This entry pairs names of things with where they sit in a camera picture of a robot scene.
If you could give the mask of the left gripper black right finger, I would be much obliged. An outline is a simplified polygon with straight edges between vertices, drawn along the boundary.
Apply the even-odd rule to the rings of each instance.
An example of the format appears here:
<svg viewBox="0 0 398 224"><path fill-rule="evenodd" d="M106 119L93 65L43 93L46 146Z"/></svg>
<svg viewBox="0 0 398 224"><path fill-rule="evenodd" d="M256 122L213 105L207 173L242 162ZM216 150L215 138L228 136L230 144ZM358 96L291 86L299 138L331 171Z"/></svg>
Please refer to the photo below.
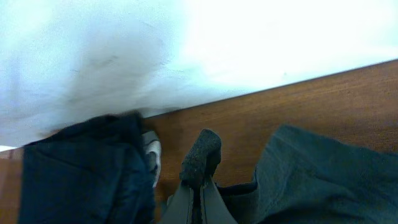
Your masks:
<svg viewBox="0 0 398 224"><path fill-rule="evenodd" d="M205 174L200 188L202 224L234 224L236 220L227 209L213 180L215 170L221 162L221 139L215 136L205 143Z"/></svg>

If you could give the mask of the dark green t-shirt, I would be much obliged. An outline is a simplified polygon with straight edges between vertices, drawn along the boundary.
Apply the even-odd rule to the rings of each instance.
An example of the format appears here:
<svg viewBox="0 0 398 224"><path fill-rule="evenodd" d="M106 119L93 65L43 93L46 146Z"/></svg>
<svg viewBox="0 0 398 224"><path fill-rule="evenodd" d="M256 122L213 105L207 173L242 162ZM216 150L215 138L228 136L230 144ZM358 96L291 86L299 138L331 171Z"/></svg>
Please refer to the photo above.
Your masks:
<svg viewBox="0 0 398 224"><path fill-rule="evenodd" d="M397 154L283 125L252 181L220 194L240 223L396 223Z"/></svg>

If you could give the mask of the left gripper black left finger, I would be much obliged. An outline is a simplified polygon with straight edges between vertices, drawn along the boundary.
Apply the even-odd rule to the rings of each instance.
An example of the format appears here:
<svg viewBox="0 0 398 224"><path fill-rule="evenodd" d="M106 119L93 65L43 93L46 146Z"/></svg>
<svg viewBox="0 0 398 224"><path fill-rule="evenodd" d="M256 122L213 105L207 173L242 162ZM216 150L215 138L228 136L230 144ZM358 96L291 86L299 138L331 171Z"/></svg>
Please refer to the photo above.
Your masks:
<svg viewBox="0 0 398 224"><path fill-rule="evenodd" d="M182 162L180 184L167 202L160 219L163 224L201 224L200 187L204 179L204 132L202 131Z"/></svg>

